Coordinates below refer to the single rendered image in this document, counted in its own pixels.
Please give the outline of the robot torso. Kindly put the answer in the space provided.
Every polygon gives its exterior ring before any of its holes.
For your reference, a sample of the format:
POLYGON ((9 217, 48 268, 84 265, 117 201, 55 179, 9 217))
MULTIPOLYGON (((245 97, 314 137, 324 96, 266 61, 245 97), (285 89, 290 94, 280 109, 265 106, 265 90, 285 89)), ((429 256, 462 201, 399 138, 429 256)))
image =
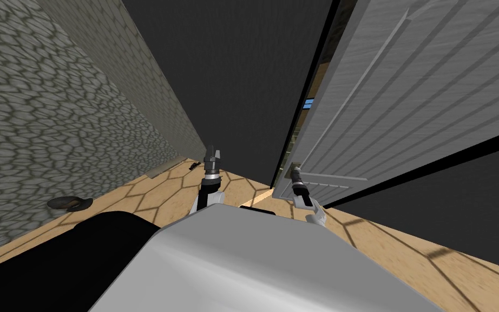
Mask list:
POLYGON ((444 312, 329 229, 214 204, 162 229, 89 312, 444 312))

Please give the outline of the grey panelled door leaf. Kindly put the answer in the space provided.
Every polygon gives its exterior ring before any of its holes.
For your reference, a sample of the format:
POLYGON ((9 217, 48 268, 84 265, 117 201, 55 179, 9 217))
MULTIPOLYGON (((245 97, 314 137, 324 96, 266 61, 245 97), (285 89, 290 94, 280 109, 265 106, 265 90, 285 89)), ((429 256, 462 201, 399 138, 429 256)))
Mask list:
POLYGON ((321 205, 499 135, 499 0, 357 0, 287 166, 321 205))

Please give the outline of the dark round floor object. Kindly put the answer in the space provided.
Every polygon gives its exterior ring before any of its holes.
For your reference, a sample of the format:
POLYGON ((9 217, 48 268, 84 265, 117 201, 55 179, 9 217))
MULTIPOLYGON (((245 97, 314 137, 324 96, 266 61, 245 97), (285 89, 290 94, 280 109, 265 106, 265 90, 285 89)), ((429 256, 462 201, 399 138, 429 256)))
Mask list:
POLYGON ((47 202, 47 206, 55 210, 66 210, 66 212, 83 211, 88 209, 93 198, 83 199, 74 196, 63 196, 51 199, 47 202))

